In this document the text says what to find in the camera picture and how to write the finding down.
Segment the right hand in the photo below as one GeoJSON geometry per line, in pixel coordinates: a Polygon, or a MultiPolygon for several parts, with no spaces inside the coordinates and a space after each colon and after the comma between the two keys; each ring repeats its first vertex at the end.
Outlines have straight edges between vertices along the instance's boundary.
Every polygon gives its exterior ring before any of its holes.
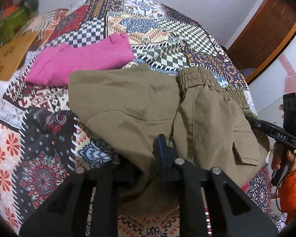
{"type": "Polygon", "coordinates": [[[286,154],[287,163],[289,166],[288,174],[296,170],[296,157],[295,153],[292,153],[290,150],[286,149],[283,144],[276,142],[273,149],[273,158],[271,163],[272,170],[279,170],[281,168],[282,156],[286,154]]]}

